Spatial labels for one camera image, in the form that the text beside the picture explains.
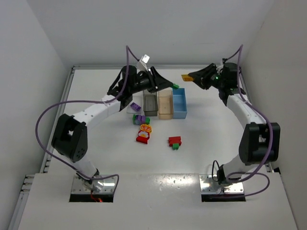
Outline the purple lego brick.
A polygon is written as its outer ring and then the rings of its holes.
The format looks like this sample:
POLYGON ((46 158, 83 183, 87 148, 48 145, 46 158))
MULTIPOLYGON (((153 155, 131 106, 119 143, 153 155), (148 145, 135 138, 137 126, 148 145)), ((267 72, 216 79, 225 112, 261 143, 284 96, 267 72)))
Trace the purple lego brick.
POLYGON ((141 107, 138 104, 136 104, 136 103, 131 103, 130 107, 135 112, 140 112, 141 111, 141 107))

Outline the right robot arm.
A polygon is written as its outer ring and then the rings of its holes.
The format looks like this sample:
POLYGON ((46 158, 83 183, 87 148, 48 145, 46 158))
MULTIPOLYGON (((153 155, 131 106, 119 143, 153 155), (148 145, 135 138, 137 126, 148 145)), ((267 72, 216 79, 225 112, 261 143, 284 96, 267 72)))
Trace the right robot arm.
POLYGON ((188 77, 201 89, 214 87, 219 98, 236 116, 244 131, 238 147, 238 155, 217 171, 218 184, 232 184, 243 181, 242 175, 253 169, 249 176, 255 175, 260 168, 277 161, 279 156, 281 127, 270 122, 248 100, 240 86, 241 68, 235 63, 221 66, 210 64, 191 72, 188 77))

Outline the yellow lego brick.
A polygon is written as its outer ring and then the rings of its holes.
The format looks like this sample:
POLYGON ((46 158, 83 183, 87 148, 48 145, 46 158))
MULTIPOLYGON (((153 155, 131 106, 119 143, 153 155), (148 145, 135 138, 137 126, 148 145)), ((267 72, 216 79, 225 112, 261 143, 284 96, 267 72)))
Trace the yellow lego brick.
POLYGON ((194 78, 189 76, 189 75, 181 75, 183 81, 189 82, 189 81, 194 81, 194 78))

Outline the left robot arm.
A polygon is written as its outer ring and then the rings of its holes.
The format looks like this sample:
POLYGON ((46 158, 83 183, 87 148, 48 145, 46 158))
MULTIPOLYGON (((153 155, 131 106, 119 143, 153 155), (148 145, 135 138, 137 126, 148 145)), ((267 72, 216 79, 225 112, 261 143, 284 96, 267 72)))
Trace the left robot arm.
POLYGON ((72 162, 73 169, 83 179, 96 180, 99 174, 86 158, 88 132, 109 116, 122 111, 132 101, 133 94, 142 91, 155 93, 174 87, 155 67, 137 71, 132 65, 124 66, 106 95, 91 106, 73 115, 62 114, 57 121, 51 145, 60 155, 72 162))

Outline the green lego plate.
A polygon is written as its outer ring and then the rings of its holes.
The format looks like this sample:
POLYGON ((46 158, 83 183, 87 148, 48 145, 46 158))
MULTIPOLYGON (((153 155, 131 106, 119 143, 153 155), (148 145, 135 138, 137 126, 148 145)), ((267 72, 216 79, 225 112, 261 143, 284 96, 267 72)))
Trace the green lego plate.
POLYGON ((175 90, 177 90, 177 89, 179 89, 179 85, 173 83, 172 88, 175 89, 175 90))

